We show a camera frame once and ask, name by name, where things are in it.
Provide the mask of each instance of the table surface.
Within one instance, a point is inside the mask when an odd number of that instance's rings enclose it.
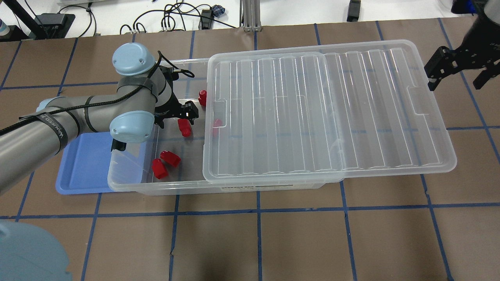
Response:
[[[261,0],[260,13],[263,26],[304,25],[322,23],[342,23],[347,19],[350,0]],[[18,2],[29,12],[25,2]],[[162,10],[166,4],[173,4],[175,0],[106,0],[94,2],[92,11],[97,20],[97,32],[101,35],[118,35],[120,27],[124,24],[132,25],[134,20],[143,12],[149,10]],[[194,6],[200,4],[222,5],[226,12],[217,20],[232,26],[240,24],[240,1],[239,0],[185,0]],[[453,0],[362,0],[359,15],[360,21],[387,21],[405,19],[426,18],[449,18],[459,17],[450,12]],[[28,0],[32,9],[40,15],[42,13],[57,13],[61,8],[56,0]],[[188,11],[191,8],[182,6],[181,10]],[[63,13],[76,15],[75,21],[67,38],[79,36],[88,26],[90,19],[87,12],[82,8],[68,8]],[[179,15],[172,15],[177,27],[182,26]],[[0,4],[0,18],[9,25],[16,25],[17,21],[13,13],[5,4]],[[161,30],[161,12],[153,12],[142,17],[139,22],[144,24],[148,32],[159,32]],[[197,30],[199,19],[185,16],[187,30]],[[29,30],[21,22],[21,28],[27,33]],[[220,23],[213,24],[214,29],[225,29]],[[85,36],[92,36],[94,25]]]
[[[0,43],[0,128],[55,97],[111,93],[127,42],[172,60],[381,39],[427,61],[457,47],[474,17],[265,26]],[[458,158],[448,173],[350,178],[319,189],[181,196],[60,195],[61,155],[0,197],[0,219],[40,226],[74,280],[498,280],[500,79],[478,71],[435,91]]]

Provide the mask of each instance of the metal post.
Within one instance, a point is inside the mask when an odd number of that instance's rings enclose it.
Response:
[[[36,36],[36,39],[47,39],[47,34],[17,0],[3,0],[5,5],[16,15]]]
[[[243,17],[243,30],[246,32],[261,31],[261,1],[240,0],[240,17]]]

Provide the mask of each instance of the clear plastic lid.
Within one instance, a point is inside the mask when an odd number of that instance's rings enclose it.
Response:
[[[216,54],[207,83],[211,183],[326,183],[457,162],[410,41]]]

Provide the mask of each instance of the transparent plastic box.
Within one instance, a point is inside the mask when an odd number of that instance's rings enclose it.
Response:
[[[457,163],[410,41],[221,53],[208,62],[176,63],[197,77],[174,82],[179,99],[186,93],[197,102],[199,90],[208,92],[193,138],[184,139],[169,120],[153,140],[114,150],[113,190],[317,188],[351,177],[443,173]],[[150,165],[162,150],[182,161],[158,181]],[[134,173],[141,182],[132,181]]]

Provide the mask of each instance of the light blue joint cap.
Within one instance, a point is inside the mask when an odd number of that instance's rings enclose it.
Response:
[[[140,144],[151,137],[155,116],[147,111],[136,110],[118,115],[109,124],[113,139],[122,143]]]
[[[150,70],[156,61],[143,44],[126,43],[114,51],[112,63],[118,74],[134,76]]]
[[[58,98],[63,98],[63,96],[56,96],[56,97],[51,97],[51,98],[47,98],[47,99],[44,99],[40,102],[40,104],[38,105],[38,107],[36,108],[36,112],[39,112],[41,111],[42,109],[46,108],[47,105],[52,102],[53,100],[55,99],[58,99]]]

